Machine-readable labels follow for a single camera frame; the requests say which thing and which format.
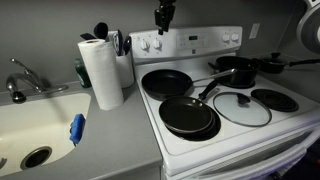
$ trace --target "pan handle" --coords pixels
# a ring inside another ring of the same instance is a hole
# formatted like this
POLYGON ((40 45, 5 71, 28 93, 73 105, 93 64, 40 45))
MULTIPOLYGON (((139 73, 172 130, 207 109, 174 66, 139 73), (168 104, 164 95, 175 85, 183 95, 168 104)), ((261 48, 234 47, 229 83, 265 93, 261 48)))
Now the pan handle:
POLYGON ((288 63, 288 66, 296 66, 296 65, 300 65, 300 64, 316 64, 316 63, 320 63, 320 59, 309 59, 309 60, 303 60, 303 61, 297 61, 297 62, 290 62, 288 63))
POLYGON ((209 94, 210 91, 212 91, 213 88, 215 88, 218 85, 217 80, 213 80, 211 83, 208 84, 206 89, 199 94, 199 99, 200 100, 205 100, 207 98, 207 95, 209 94))
POLYGON ((228 76, 228 75, 236 73, 237 71, 238 71, 237 69, 233 68, 233 69, 230 69, 230 70, 227 70, 227 71, 220 72, 218 74, 211 75, 211 76, 206 77, 206 78, 197 79, 197 80, 192 81, 192 82, 195 83, 195 82, 203 81, 203 80, 207 80, 207 79, 213 79, 213 78, 219 78, 219 77, 222 77, 222 76, 228 76))

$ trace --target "control panel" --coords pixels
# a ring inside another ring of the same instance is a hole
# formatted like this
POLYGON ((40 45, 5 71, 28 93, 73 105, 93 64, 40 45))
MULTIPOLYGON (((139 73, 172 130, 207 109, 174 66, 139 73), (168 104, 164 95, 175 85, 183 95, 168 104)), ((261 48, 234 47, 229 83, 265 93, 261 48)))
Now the control panel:
POLYGON ((183 58, 236 51, 242 40, 242 27, 213 26, 130 33, 135 62, 161 58, 183 58))

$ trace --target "sponge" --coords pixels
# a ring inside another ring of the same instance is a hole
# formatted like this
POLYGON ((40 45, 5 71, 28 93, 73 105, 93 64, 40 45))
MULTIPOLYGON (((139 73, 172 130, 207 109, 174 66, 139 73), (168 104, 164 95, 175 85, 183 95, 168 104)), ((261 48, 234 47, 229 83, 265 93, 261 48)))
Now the sponge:
POLYGON ((73 143, 79 144, 82 138, 82 132, 84 129, 85 122, 86 120, 82 114, 77 114, 74 117, 73 123, 71 125, 71 136, 69 138, 73 143))

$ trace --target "gray countertop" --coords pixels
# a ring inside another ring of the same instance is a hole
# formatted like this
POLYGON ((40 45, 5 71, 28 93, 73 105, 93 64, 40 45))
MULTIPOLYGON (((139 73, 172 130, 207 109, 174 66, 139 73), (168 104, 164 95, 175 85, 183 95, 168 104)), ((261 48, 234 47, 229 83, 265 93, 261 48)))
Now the gray countertop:
MULTIPOLYGON (((91 95, 79 145, 55 162, 0 179, 105 179, 162 165, 157 140, 136 84, 123 89, 124 104, 109 111, 100 110, 92 88, 82 89, 79 83, 72 83, 70 87, 62 95, 80 92, 91 95)), ((9 95, 0 94, 0 100, 6 99, 4 96, 9 95)))

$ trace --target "utensil holder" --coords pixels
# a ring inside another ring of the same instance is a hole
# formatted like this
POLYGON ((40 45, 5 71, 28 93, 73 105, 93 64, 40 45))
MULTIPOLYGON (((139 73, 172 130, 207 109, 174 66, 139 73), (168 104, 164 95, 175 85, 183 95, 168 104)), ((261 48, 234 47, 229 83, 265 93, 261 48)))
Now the utensil holder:
POLYGON ((130 87, 134 83, 131 55, 116 57, 121 88, 130 87))

